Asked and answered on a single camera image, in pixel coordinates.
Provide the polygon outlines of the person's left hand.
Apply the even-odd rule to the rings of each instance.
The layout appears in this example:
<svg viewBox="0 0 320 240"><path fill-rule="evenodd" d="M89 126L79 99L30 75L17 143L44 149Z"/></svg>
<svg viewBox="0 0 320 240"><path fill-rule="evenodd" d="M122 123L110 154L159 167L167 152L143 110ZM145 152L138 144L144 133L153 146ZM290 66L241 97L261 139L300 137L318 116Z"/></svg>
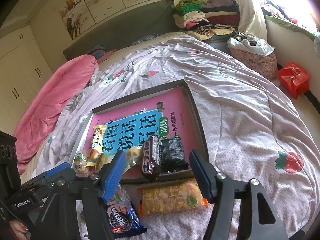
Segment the person's left hand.
<svg viewBox="0 0 320 240"><path fill-rule="evenodd" d="M19 240L29 240L30 238L28 237L28 228L19 222L18 220L11 220L9 222L9 225L16 236L17 239Z"/></svg>

